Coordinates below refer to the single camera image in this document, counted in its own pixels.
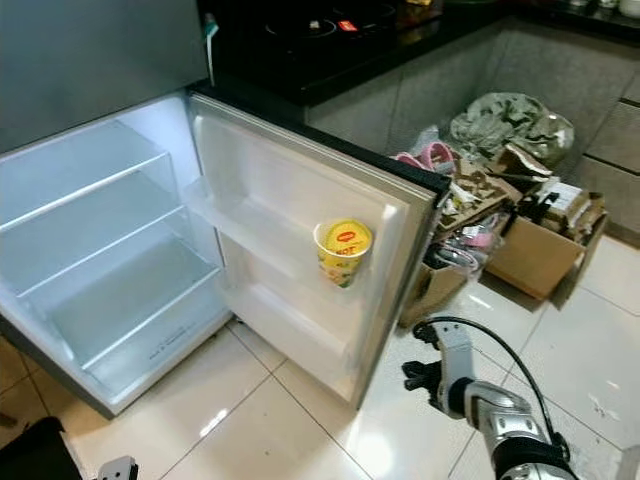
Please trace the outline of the yellow instant noodle cup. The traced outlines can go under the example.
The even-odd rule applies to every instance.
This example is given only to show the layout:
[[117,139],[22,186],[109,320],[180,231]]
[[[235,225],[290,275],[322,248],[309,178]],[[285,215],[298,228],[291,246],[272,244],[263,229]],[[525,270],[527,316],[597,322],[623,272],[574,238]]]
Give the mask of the yellow instant noodle cup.
[[339,288],[348,288],[353,283],[358,265],[374,243],[371,230],[353,218],[316,224],[312,238],[321,271]]

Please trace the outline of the clear fridge door bin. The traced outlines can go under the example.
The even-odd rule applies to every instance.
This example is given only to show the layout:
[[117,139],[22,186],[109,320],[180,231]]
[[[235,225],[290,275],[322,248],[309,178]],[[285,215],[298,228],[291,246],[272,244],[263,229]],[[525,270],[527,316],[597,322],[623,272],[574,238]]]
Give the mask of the clear fridge door bin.
[[285,300],[264,283],[221,278],[218,288],[233,314],[261,338],[335,396],[349,404],[360,402],[362,330],[355,334],[330,332],[323,325],[325,315]]
[[[403,246],[419,229],[411,204],[349,179],[202,178],[184,186],[180,197],[225,241],[237,243],[244,257],[278,271],[289,288],[307,288],[340,303],[388,291],[393,270],[407,264]],[[334,282],[319,259],[325,233],[344,219],[360,221],[372,234],[346,287]]]

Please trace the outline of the glass fridge shelf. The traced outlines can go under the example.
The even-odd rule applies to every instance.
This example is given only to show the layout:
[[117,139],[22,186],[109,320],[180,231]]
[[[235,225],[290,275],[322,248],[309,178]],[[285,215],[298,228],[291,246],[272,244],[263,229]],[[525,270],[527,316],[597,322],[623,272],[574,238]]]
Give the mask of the glass fridge shelf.
[[3,238],[1,278],[32,310],[54,311],[74,302],[101,302],[136,282],[182,276],[189,251],[191,215],[186,207],[145,212],[86,212],[64,207],[27,221]]
[[1,163],[0,232],[14,232],[95,193],[123,191],[131,198],[177,201],[172,155],[161,150],[145,154],[50,154],[45,148],[9,157]]

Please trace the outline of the clear fridge crisper cover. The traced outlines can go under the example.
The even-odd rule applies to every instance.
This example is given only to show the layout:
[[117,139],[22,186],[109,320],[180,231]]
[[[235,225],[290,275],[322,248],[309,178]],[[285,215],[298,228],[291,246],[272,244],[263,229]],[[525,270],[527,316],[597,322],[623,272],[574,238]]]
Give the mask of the clear fridge crisper cover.
[[104,296],[101,302],[41,310],[63,335],[74,364],[99,384],[105,398],[119,402],[134,383],[159,370],[172,338],[186,334],[188,316],[175,302],[219,269],[202,259],[201,278],[198,264],[188,261],[182,276],[136,282],[128,292]]

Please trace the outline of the grey steel fridge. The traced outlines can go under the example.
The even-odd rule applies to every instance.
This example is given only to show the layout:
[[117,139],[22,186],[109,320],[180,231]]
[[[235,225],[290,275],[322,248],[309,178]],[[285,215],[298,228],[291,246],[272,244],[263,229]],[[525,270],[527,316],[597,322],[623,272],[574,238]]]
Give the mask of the grey steel fridge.
[[105,419],[119,416],[211,334],[239,319],[218,289],[224,271],[218,233],[180,197],[184,186],[202,177],[189,129],[189,95],[211,93],[271,122],[307,125],[269,108],[259,92],[237,78],[219,78],[202,29],[196,0],[8,0],[1,12],[0,178],[3,161],[41,148],[50,154],[168,152],[177,182],[174,204],[108,189],[61,209],[83,216],[184,207],[191,215],[188,246],[219,266],[175,302],[189,324],[186,334],[172,338],[159,370],[114,402],[74,364],[63,335],[42,311],[32,310],[5,287],[5,234],[0,232],[5,338]]

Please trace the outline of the pink and clear plastic bag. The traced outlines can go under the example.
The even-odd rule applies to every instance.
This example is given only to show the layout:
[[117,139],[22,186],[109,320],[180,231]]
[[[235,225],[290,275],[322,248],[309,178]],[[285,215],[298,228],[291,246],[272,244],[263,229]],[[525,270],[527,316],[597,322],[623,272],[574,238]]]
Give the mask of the pink and clear plastic bag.
[[445,234],[431,244],[426,256],[433,268],[461,268],[471,278],[479,276],[504,244],[502,234],[488,224],[472,224]]

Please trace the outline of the small brown cardboard box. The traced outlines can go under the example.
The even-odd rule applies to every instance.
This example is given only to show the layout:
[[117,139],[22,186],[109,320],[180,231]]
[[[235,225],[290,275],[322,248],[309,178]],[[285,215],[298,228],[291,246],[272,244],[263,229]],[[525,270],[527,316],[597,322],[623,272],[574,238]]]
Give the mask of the small brown cardboard box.
[[593,260],[608,224],[608,210],[602,193],[563,182],[545,183],[527,196],[552,191],[572,198],[563,228],[550,230],[521,218],[517,212],[521,200],[500,230],[506,242],[485,271],[535,300],[562,305]]

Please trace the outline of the large cluttered cardboard box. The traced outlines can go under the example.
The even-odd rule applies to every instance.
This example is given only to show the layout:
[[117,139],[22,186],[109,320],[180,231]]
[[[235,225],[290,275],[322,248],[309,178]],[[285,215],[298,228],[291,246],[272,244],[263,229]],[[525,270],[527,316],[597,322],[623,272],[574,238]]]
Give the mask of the large cluttered cardboard box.
[[[456,169],[444,200],[442,216],[428,239],[431,244],[442,241],[445,234],[472,224],[488,224],[499,230],[506,220],[503,209],[515,205],[521,193],[508,180],[490,173],[465,157],[457,157]],[[399,314],[398,326],[410,328],[426,316],[443,310],[472,279],[461,268],[433,268],[426,261],[428,252],[416,269],[410,283],[410,292]]]

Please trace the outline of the black floor mat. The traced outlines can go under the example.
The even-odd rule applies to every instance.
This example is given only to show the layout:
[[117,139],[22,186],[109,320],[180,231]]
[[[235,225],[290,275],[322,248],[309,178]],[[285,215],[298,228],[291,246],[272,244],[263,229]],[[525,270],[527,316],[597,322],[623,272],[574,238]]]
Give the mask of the black floor mat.
[[1,480],[83,480],[58,417],[45,417],[1,448]]

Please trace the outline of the small black gadget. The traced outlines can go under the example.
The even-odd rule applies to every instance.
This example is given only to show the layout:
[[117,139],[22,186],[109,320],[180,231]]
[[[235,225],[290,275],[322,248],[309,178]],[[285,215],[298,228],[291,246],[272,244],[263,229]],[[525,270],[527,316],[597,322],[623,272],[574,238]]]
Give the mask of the small black gadget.
[[563,196],[561,192],[552,191],[545,195],[530,195],[518,205],[521,218],[541,225],[541,227],[558,230],[563,228],[566,209],[572,204],[572,198]]

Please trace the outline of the crumpled green bag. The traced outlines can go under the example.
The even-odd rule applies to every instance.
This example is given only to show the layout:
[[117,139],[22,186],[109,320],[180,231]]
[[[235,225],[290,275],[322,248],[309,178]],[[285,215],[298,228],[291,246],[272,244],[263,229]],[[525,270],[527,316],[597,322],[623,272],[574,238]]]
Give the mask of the crumpled green bag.
[[462,154],[489,163],[508,145],[522,148],[548,168],[556,168],[575,143],[573,124],[526,93],[480,96],[447,128],[449,143]]

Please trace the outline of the grey kitchen cabinets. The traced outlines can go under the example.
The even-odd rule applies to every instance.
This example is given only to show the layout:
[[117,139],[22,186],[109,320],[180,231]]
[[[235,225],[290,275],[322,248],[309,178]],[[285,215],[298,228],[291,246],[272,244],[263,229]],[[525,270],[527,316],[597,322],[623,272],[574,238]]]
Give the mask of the grey kitchen cabinets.
[[303,120],[390,155],[494,92],[526,93],[570,120],[575,142],[557,174],[602,193],[609,233],[640,248],[640,46],[500,20],[306,108]]

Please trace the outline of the black kitchen countertop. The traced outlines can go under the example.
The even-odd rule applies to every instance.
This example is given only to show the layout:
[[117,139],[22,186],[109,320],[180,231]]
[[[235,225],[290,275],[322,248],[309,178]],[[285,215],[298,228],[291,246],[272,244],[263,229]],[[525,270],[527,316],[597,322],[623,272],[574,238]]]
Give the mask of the black kitchen countertop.
[[266,12],[291,0],[196,0],[220,29],[212,40],[211,67],[296,105],[315,105],[440,49],[449,42],[511,17],[599,35],[640,46],[640,13],[603,0],[394,0],[396,29],[355,41],[280,41],[262,31]]

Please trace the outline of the black induction cooktop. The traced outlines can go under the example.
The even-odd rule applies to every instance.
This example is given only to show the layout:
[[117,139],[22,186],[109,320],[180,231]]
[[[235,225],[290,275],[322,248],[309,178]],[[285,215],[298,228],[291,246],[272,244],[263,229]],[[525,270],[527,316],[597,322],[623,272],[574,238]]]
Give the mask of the black induction cooktop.
[[262,31],[280,41],[355,41],[396,29],[394,0],[291,0],[266,12]]

